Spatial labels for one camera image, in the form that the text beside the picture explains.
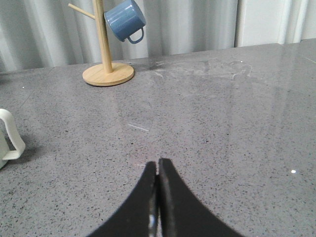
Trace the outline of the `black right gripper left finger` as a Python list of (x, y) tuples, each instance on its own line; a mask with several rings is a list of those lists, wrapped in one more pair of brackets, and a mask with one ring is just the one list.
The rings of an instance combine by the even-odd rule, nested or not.
[(150, 161), (124, 203), (90, 237), (155, 237), (158, 228), (156, 163)]

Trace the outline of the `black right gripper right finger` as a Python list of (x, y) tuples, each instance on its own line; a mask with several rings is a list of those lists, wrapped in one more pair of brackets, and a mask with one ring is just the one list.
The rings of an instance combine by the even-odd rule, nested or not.
[(240, 237), (190, 191), (171, 160), (159, 160), (159, 205), (164, 237)]

